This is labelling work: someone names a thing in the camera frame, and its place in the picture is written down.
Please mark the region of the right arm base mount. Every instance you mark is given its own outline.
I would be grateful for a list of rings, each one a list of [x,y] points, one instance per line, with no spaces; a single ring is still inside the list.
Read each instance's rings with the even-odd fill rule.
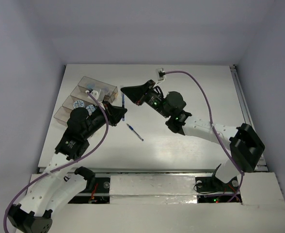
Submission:
[[[218,166],[211,176],[196,177],[193,190],[197,193],[198,203],[242,203],[241,195],[237,192],[239,187],[237,176],[230,182],[223,183],[216,178]]]

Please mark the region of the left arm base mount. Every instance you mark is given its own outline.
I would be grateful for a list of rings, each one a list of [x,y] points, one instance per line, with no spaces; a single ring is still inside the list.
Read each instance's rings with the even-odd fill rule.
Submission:
[[[110,177],[96,177],[93,185],[74,196],[69,204],[109,204]]]

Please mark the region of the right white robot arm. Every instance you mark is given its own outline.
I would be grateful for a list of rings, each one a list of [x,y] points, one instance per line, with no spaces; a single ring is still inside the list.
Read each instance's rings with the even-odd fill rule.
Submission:
[[[123,87],[121,92],[137,106],[146,103],[167,118],[165,124],[173,133],[198,137],[224,149],[228,160],[216,168],[210,179],[215,190],[224,189],[238,174],[255,171],[265,145],[251,125],[243,123],[232,127],[196,118],[184,110],[186,102],[180,93],[171,91],[165,96],[153,80],[143,85]]]

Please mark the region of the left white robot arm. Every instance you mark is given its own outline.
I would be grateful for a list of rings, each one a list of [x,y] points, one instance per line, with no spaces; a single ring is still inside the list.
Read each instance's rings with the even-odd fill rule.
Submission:
[[[67,173],[80,160],[87,157],[88,139],[102,126],[116,126],[127,112],[124,107],[113,106],[104,101],[102,106],[89,114],[79,107],[70,113],[60,142],[55,148],[44,173],[23,188],[28,194],[15,203],[11,201],[3,219],[23,233],[47,233],[55,216],[79,192],[89,192],[95,185],[95,173],[86,167],[79,167],[67,178]]]

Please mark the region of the blue pen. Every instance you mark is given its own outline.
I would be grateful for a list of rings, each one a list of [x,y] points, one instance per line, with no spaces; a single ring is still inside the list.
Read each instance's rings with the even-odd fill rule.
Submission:
[[[122,98],[122,107],[125,108],[125,95],[124,93],[121,91],[121,98]],[[122,117],[122,121],[125,121],[125,115],[123,115]]]
[[[128,123],[126,123],[126,125],[141,141],[144,141],[144,139],[134,130],[134,128],[131,125],[129,125]]]

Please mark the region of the clear jar blue pins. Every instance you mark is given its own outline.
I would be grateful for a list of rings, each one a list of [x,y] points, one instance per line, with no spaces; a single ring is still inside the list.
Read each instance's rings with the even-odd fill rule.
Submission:
[[[95,89],[95,84],[94,84],[94,83],[88,83],[88,84],[86,85],[86,88],[87,88],[87,89]]]

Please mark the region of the blue white tape roll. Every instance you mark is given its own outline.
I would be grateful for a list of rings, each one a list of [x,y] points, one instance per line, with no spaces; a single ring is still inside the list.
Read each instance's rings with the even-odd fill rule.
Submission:
[[[84,101],[76,100],[75,102],[73,102],[73,109],[77,109],[77,108],[85,108]]]
[[[96,110],[96,106],[93,104],[87,105],[85,108],[88,111],[89,115],[91,115]]]

